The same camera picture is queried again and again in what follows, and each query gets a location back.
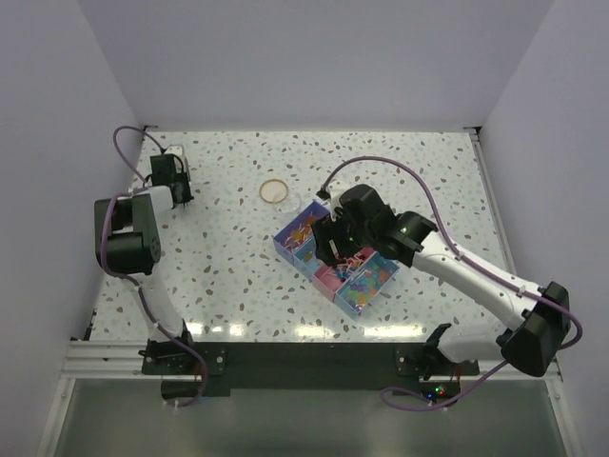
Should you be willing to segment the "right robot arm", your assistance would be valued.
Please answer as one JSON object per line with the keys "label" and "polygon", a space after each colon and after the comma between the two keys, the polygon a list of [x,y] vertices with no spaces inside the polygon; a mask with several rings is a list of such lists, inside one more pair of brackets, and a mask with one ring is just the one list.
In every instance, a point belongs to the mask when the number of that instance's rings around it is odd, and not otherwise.
{"label": "right robot arm", "polygon": [[502,358],[520,372],[541,377],[570,330],[567,289],[542,287],[498,268],[445,240],[436,223],[417,212],[395,212],[369,185],[331,182],[317,193],[329,213],[316,221],[316,256],[330,267],[372,248],[382,258],[428,273],[494,315],[502,330],[457,330],[442,324],[428,337],[426,367],[444,374],[456,364]]}

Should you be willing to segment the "purple candy box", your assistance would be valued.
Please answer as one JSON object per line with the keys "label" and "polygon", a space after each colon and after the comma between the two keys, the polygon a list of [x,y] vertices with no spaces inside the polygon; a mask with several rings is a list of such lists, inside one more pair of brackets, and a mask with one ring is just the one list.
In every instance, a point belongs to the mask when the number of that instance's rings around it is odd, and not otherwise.
{"label": "purple candy box", "polygon": [[313,200],[273,237],[277,253],[293,265],[294,254],[312,236],[313,223],[328,213],[326,206]]}

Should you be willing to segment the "pink candy box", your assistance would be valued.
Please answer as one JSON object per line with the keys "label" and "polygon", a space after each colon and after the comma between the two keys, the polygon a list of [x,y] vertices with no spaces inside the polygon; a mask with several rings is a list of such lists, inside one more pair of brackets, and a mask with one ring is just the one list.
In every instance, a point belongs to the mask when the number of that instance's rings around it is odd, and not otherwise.
{"label": "pink candy box", "polygon": [[314,274],[312,283],[324,298],[334,301],[337,291],[355,275],[371,256],[367,251],[361,251],[353,257],[343,259],[336,267],[321,266]]}

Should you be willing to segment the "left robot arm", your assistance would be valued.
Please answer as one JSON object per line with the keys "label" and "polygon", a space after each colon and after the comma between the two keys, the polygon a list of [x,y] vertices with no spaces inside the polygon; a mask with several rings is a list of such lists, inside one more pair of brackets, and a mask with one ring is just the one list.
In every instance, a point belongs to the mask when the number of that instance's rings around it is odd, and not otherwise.
{"label": "left robot arm", "polygon": [[174,372],[187,373],[196,365],[197,350],[184,319],[170,302],[158,264],[163,252],[162,219],[193,200],[188,163],[175,149],[149,161],[148,187],[94,203],[95,256],[106,274],[130,289],[147,318],[142,356],[149,362],[164,360]]}

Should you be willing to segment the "light blue candy box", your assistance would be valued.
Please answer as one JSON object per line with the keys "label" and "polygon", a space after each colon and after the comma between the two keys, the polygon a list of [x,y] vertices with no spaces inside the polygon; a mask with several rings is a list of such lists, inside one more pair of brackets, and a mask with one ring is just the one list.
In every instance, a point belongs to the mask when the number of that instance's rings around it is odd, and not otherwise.
{"label": "light blue candy box", "polygon": [[334,304],[345,312],[360,315],[399,269],[396,263],[376,251],[370,254],[359,252],[332,269],[340,282],[334,295]]}

